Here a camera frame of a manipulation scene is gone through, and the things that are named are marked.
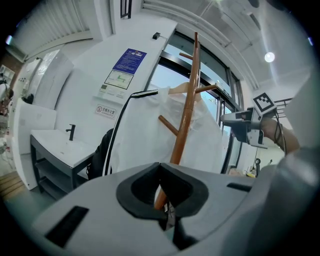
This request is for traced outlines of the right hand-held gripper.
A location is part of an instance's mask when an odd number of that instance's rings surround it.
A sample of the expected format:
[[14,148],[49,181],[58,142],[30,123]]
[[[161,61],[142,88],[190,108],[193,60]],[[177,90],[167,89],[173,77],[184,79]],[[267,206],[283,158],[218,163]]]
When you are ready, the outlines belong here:
[[267,149],[263,143],[264,132],[261,129],[261,122],[263,118],[275,117],[277,106],[266,92],[255,96],[252,101],[253,107],[248,108],[248,111],[223,114],[220,120],[224,124],[234,123],[231,125],[231,130],[239,142]]

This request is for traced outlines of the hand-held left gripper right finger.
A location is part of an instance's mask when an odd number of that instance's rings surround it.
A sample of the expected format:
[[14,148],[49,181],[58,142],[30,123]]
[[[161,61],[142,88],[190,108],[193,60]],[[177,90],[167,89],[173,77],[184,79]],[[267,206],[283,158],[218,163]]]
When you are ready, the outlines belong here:
[[207,237],[236,210],[254,179],[160,164],[160,185],[174,208],[172,242],[184,250]]

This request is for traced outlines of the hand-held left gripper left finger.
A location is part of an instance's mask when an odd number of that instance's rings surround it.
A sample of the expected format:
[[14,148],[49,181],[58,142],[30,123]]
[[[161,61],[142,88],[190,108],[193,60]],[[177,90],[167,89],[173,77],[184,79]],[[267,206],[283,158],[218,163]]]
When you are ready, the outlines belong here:
[[149,163],[89,180],[34,221],[50,256],[172,256],[178,248],[154,208],[160,165]]

